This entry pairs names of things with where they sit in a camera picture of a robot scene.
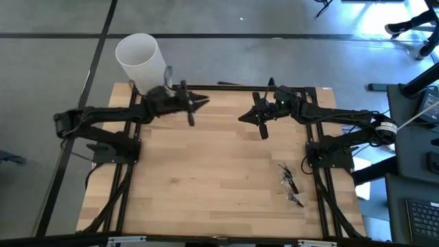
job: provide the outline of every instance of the person's leg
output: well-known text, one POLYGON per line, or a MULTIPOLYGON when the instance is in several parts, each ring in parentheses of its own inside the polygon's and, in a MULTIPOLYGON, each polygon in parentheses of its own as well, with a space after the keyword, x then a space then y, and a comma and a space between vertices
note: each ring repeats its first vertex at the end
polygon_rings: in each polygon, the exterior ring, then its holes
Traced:
POLYGON ((419 25, 422 25, 424 23, 434 21, 435 17, 436 14, 433 12, 433 10, 427 10, 422 14, 413 17, 410 21, 395 23, 395 24, 387 24, 384 28, 387 33, 391 35, 397 35, 406 32, 412 29, 413 27, 418 27, 419 25))
POLYGON ((439 27, 436 24, 436 27, 434 28, 433 34, 428 38, 428 43, 425 44, 420 50, 417 59, 422 60, 429 56, 434 48, 439 45, 439 27))

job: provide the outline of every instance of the keyboard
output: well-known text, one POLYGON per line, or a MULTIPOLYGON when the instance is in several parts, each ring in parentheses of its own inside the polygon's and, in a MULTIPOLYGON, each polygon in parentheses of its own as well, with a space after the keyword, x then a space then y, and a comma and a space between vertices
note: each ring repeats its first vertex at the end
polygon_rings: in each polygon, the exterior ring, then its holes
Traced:
POLYGON ((439 202, 407 199, 412 244, 439 246, 439 202))

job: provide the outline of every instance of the white cable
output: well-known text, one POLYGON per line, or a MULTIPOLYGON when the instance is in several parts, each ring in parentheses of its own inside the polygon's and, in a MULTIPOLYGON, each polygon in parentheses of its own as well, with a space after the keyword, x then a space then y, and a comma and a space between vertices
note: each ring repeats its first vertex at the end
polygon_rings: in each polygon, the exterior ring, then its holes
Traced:
POLYGON ((415 120, 417 117, 421 116, 422 114, 424 114, 425 112, 427 112, 428 110, 430 110, 431 108, 433 108, 434 106, 439 105, 439 101, 434 103, 433 105, 431 105, 429 108, 421 111, 420 113, 416 114, 414 117, 412 117, 411 119, 409 119, 409 121, 406 121, 405 123, 403 123, 403 125, 399 126, 398 130, 402 129, 403 127, 405 127, 407 124, 410 124, 413 120, 415 120))

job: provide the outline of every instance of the chair leg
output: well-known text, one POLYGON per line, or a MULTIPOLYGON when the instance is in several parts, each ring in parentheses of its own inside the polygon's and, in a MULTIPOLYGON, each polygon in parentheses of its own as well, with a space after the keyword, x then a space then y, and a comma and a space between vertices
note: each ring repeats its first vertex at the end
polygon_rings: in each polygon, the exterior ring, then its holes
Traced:
POLYGON ((319 16, 320 16, 320 15, 321 15, 326 9, 328 9, 329 4, 331 4, 332 1, 333 1, 333 0, 330 0, 330 1, 325 0, 325 1, 323 1, 324 6, 323 6, 323 8, 317 13, 316 18, 318 18, 318 17, 319 17, 319 16))

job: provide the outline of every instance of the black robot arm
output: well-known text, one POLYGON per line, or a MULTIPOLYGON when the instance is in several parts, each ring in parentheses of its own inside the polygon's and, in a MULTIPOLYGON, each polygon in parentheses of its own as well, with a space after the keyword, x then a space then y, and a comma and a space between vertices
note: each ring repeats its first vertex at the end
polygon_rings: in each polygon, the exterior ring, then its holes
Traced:
POLYGON ((164 86, 151 89, 139 104, 131 107, 96 108, 68 110, 54 115, 56 134, 61 139, 82 137, 96 144, 87 144, 94 151, 96 163, 131 163, 137 161, 141 142, 126 133, 109 132, 96 128, 101 122, 130 121, 149 124, 153 118, 186 111, 190 126, 194 126, 193 113, 208 102, 208 97, 187 90, 186 82, 171 91, 164 86))
POLYGON ((395 122, 377 111, 322 108, 307 102, 286 86, 277 87, 273 78, 270 78, 268 86, 274 88, 275 101, 267 101, 267 92, 262 98, 258 92, 254 92, 252 94, 254 106, 238 119, 258 126, 262 139, 268 138, 265 123, 281 117, 292 117, 303 125, 331 122, 354 125, 361 129, 338 137, 325 135, 320 137, 319 142, 306 143, 310 164, 318 164, 319 167, 352 168, 351 158, 350 162, 342 162, 348 160, 347 154, 351 154, 351 146, 369 143, 377 147, 390 145, 396 140, 395 122))
POLYGON ((265 122, 290 116, 304 125, 321 121, 354 125, 361 128, 360 131, 340 137, 323 138, 320 140, 321 148, 335 144, 346 147, 362 143, 388 145, 395 141, 396 125, 389 117, 377 111, 322 108, 302 99, 286 86, 276 87, 273 79, 270 79, 269 86, 275 88, 275 102, 267 101, 267 93, 261 98, 258 92, 254 92, 252 94, 254 106, 238 119, 258 126, 262 139, 268 138, 265 122))

